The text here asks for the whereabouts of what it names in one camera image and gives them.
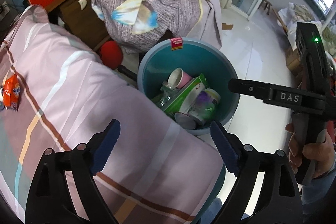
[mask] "striped blanket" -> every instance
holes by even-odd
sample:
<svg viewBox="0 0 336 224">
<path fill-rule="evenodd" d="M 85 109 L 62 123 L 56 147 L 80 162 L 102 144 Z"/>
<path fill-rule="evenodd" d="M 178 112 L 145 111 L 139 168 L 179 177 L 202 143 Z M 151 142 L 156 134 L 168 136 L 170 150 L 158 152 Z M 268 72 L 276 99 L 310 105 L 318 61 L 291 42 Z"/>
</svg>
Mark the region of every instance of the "striped blanket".
<svg viewBox="0 0 336 224">
<path fill-rule="evenodd" d="M 0 191 L 24 221 L 43 151 L 73 149 L 115 118 L 120 137 L 95 182 L 119 223 L 190 223 L 207 200 L 223 162 L 101 64 L 77 37 L 49 23 L 38 5 L 25 10 L 0 51 L 0 81 L 14 72 L 18 112 L 0 112 Z M 77 213 L 86 217 L 71 173 Z"/>
</svg>

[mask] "screw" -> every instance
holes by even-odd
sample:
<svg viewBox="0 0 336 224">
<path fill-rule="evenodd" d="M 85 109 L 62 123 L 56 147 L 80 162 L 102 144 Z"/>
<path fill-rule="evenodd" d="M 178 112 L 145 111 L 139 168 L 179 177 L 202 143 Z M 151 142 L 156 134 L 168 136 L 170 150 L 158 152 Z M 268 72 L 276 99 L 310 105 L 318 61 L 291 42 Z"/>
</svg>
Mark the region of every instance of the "screw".
<svg viewBox="0 0 336 224">
<path fill-rule="evenodd" d="M 53 152 L 53 150 L 51 148 L 47 148 L 46 150 L 44 150 L 44 154 L 46 156 L 50 155 Z"/>
<path fill-rule="evenodd" d="M 77 149 L 78 150 L 84 150 L 84 149 L 86 149 L 86 144 L 85 143 L 80 143 L 79 145 L 77 145 Z"/>
<path fill-rule="evenodd" d="M 285 156 L 285 152 L 283 152 L 282 150 L 278 150 L 278 151 L 277 151 L 277 154 L 278 154 L 280 157 L 284 157 L 284 156 Z"/>
<path fill-rule="evenodd" d="M 251 145 L 247 144 L 247 145 L 244 146 L 244 149 L 245 149 L 246 151 L 251 152 L 251 151 L 253 150 L 253 147 L 252 147 Z"/>
</svg>

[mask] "cardboard piece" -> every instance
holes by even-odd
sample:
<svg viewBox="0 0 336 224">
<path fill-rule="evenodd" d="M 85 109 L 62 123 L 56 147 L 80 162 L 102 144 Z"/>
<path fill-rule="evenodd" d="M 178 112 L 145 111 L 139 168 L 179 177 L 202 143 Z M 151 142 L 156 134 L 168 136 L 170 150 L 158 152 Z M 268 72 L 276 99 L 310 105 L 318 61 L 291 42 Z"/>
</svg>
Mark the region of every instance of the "cardboard piece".
<svg viewBox="0 0 336 224">
<path fill-rule="evenodd" d="M 289 47 L 286 50 L 286 66 L 294 76 L 297 76 L 303 70 L 298 49 L 293 51 L 292 47 Z"/>
<path fill-rule="evenodd" d="M 232 30 L 233 24 L 228 25 L 226 23 L 222 23 L 222 30 Z"/>
</svg>

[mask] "wooden stool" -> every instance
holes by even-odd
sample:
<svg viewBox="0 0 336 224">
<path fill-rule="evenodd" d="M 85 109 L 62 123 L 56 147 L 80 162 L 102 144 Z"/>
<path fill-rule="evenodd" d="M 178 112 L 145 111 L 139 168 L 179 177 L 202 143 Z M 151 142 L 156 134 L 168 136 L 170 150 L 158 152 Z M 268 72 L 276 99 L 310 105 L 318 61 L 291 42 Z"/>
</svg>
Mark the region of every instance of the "wooden stool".
<svg viewBox="0 0 336 224">
<path fill-rule="evenodd" d="M 271 9 L 272 3 L 270 3 L 268 0 L 262 0 L 262 2 L 260 3 L 258 9 L 259 9 L 264 3 L 266 3 L 264 10 L 266 10 L 266 8 L 268 9 L 268 11 L 267 11 L 267 15 L 269 16 L 269 11 L 270 11 L 270 9 Z"/>
</svg>

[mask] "human hand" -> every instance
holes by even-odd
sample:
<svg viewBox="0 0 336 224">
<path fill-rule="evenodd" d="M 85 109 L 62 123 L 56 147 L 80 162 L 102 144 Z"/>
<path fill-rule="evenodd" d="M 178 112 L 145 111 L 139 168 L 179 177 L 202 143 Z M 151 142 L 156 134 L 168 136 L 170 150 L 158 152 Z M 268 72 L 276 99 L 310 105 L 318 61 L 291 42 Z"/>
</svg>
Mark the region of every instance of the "human hand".
<svg viewBox="0 0 336 224">
<path fill-rule="evenodd" d="M 323 175 L 332 168 L 335 162 L 335 150 L 332 140 L 327 132 L 325 133 L 324 143 L 310 143 L 302 148 L 295 139 L 293 124 L 290 123 L 286 125 L 286 130 L 293 133 L 288 147 L 290 150 L 289 162 L 294 173 L 297 173 L 298 168 L 302 164 L 302 155 L 308 160 L 316 160 L 318 162 L 313 178 Z"/>
</svg>

